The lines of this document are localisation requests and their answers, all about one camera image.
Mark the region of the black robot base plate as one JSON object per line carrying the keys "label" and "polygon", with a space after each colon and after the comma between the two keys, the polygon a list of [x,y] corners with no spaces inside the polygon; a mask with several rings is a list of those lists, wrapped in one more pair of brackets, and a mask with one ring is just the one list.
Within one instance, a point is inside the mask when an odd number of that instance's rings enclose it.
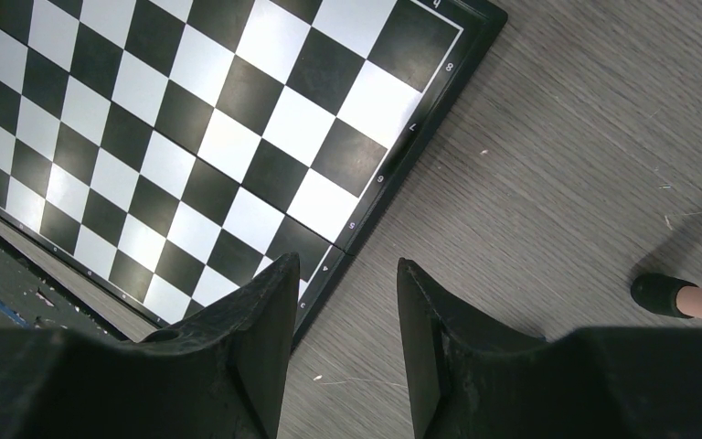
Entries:
{"label": "black robot base plate", "polygon": [[66,328],[100,338],[126,336],[0,237],[0,328]]}

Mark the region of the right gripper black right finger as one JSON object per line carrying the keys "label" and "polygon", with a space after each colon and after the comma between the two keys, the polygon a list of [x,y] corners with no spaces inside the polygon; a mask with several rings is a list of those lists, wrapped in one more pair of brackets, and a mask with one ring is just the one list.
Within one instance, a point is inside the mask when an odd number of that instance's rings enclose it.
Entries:
{"label": "right gripper black right finger", "polygon": [[702,438],[702,328],[583,327],[546,341],[397,270],[418,438]]}

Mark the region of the black white folding chessboard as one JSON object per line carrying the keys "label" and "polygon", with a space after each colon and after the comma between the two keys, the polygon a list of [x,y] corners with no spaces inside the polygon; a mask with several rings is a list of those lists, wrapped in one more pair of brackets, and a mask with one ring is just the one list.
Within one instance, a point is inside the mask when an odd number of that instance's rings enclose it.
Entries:
{"label": "black white folding chessboard", "polygon": [[0,220],[159,327],[300,258],[301,341],[488,1],[0,1]]}

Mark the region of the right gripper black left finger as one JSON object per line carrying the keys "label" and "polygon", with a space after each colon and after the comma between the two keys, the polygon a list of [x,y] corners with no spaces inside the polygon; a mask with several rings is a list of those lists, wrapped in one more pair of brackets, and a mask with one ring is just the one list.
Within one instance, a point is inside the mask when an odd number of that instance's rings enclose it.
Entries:
{"label": "right gripper black left finger", "polygon": [[0,438],[273,438],[300,260],[140,342],[0,329]]}

